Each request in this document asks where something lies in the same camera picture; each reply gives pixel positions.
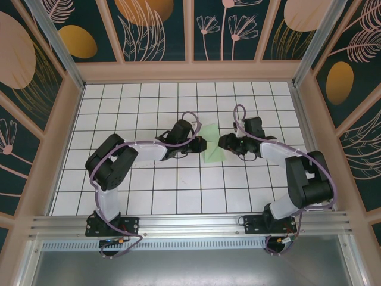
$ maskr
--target gray floor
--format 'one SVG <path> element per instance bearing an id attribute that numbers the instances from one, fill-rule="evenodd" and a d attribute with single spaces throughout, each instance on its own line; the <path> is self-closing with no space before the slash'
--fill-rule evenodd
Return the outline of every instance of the gray floor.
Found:
<path id="1" fill-rule="evenodd" d="M 273 257 L 263 249 L 42 253 L 34 286 L 349 286 L 337 237 L 301 237 Z"/>

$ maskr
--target white grid mat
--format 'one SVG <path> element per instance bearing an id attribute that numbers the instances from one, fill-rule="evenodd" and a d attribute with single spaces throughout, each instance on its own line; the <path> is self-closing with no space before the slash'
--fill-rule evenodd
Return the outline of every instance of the white grid mat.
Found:
<path id="1" fill-rule="evenodd" d="M 153 139 L 170 130 L 184 111 L 203 125 L 233 132 L 236 104 L 260 116 L 266 135 L 305 150 L 285 82 L 143 83 L 87 85 L 70 139 L 52 215 L 89 215 L 95 208 L 85 162 L 112 133 Z M 193 121 L 191 116 L 185 119 Z M 223 163 L 205 164 L 199 154 L 133 165 L 119 187 L 119 209 L 128 215 L 259 212 L 286 193 L 286 172 L 258 158 L 242 161 L 225 151 Z"/>

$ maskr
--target flower drawing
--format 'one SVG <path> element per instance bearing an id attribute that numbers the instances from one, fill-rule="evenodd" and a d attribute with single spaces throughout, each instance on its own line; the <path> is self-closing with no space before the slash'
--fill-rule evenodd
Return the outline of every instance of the flower drawing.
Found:
<path id="1" fill-rule="evenodd" d="M 262 0 L 222 0 L 222 4 L 224 5 L 224 14 L 222 18 L 222 31 L 221 31 L 221 61 L 224 60 L 224 30 L 225 30 L 225 19 L 226 19 L 226 11 L 228 8 L 233 7 L 244 7 L 244 6 L 252 6 L 260 4 Z"/>
<path id="2" fill-rule="evenodd" d="M 206 16 L 205 19 L 203 16 L 197 17 L 197 25 L 200 28 L 200 31 L 202 33 L 202 38 L 204 40 L 204 51 L 205 51 L 205 56 L 207 58 L 207 61 L 209 60 L 208 58 L 208 52 L 207 52 L 207 46 L 205 44 L 205 35 L 206 34 L 212 34 L 215 32 L 220 31 L 220 26 L 218 26 L 218 22 L 216 20 L 216 17 L 213 16 Z"/>
<path id="3" fill-rule="evenodd" d="M 0 159 L 1 159 L 1 156 L 11 155 L 21 160 L 24 163 L 32 165 L 32 162 L 29 162 L 13 153 L 13 144 L 16 138 L 16 133 L 17 133 L 16 122 L 14 122 L 13 120 L 10 120 L 10 123 L 7 124 L 4 118 L 0 119 Z M 12 170 L 6 166 L 3 166 L 2 164 L 0 164 L 0 169 L 3 169 L 7 172 L 10 172 L 24 179 L 28 178 L 27 175 L 24 175 L 18 171 Z"/>
<path id="4" fill-rule="evenodd" d="M 233 40 L 232 60 L 234 60 L 234 46 L 236 41 L 252 39 L 258 36 L 258 30 L 255 30 L 257 24 L 254 18 L 255 16 L 242 16 L 239 21 L 237 21 L 237 15 L 229 17 L 229 30 Z"/>

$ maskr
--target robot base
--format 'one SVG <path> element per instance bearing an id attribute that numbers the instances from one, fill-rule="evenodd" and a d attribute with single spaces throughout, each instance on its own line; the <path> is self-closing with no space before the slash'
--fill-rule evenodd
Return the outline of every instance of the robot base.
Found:
<path id="1" fill-rule="evenodd" d="M 243 216 L 243 225 L 246 234 L 287 234 L 287 228 L 296 232 L 296 223 L 293 217 L 277 220 L 268 227 L 263 215 Z"/>
<path id="2" fill-rule="evenodd" d="M 111 229 L 99 216 L 94 212 L 94 217 L 89 217 L 86 220 L 87 237 L 120 237 L 121 233 Z M 122 231 L 138 234 L 139 218 L 138 217 L 121 217 L 119 215 L 110 221 L 110 224 Z"/>

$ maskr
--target green cloth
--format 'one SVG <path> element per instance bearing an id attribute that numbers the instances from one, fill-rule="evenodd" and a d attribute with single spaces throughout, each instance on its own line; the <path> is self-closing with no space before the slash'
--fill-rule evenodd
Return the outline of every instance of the green cloth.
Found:
<path id="1" fill-rule="evenodd" d="M 218 146 L 220 140 L 218 124 L 213 123 L 202 126 L 198 136 L 207 141 L 207 149 L 203 152 L 205 164 L 225 161 L 225 154 L 222 148 Z"/>

